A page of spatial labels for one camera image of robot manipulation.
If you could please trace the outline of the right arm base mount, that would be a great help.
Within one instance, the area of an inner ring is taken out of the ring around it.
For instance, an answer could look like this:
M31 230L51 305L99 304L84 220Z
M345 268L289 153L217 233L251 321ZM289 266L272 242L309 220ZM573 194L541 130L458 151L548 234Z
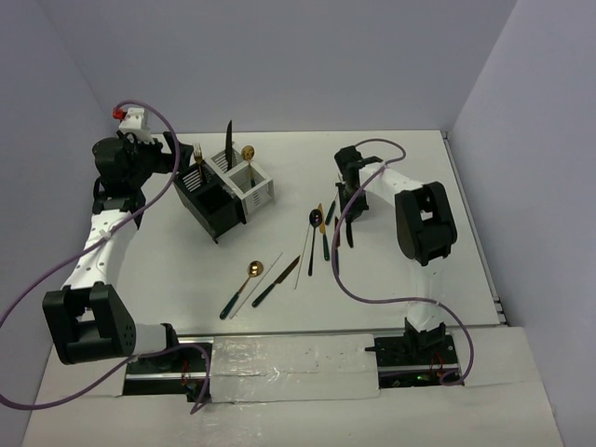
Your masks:
M373 346L365 347L374 353L381 389L441 386L460 379L460 365L453 337L430 349L413 353L408 350L406 337L374 337Z

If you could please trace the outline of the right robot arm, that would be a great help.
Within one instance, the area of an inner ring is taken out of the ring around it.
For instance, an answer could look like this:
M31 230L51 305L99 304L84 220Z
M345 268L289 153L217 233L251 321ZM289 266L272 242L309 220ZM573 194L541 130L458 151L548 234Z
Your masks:
M352 240L352 223L369 209L371 193L394 209L397 241L409 261L414 297L404 319L404 351L416 364L435 356L446 329L434 283L440 277L440 260L451 254L457 230L442 183L422 183L387 167L378 156L363 157L356 145L340 149L334 160L341 181L337 184L345 237Z

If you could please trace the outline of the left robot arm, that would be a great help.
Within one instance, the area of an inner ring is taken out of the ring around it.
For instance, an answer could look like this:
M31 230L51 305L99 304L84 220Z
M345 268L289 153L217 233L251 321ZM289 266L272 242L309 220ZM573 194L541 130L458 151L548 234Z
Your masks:
M188 167L192 149L166 131L165 141L143 141L118 131L95 143L99 176L93 186L91 228L84 254L42 308L62 363L148 356L161 371L175 369L182 348L168 323L134 321L115 289L130 241L146 209L143 185L155 173L177 175Z

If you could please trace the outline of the black serrated knife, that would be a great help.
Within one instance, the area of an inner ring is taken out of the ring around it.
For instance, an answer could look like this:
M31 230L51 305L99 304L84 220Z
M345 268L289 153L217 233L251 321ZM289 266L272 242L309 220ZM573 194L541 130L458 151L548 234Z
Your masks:
M225 162L226 162L226 170L229 171L231 168L233 168L233 140L232 140L232 134L233 134L233 121L230 120L228 122L227 128L226 128L226 134L225 134L225 147L224 147L224 156L225 156Z

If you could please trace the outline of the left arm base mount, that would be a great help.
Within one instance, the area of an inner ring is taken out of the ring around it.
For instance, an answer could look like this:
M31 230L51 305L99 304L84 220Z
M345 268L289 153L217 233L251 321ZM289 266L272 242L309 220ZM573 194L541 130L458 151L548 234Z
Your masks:
M188 402L199 397L206 377L204 354L192 347L130 363L125 372L124 396L185 396Z

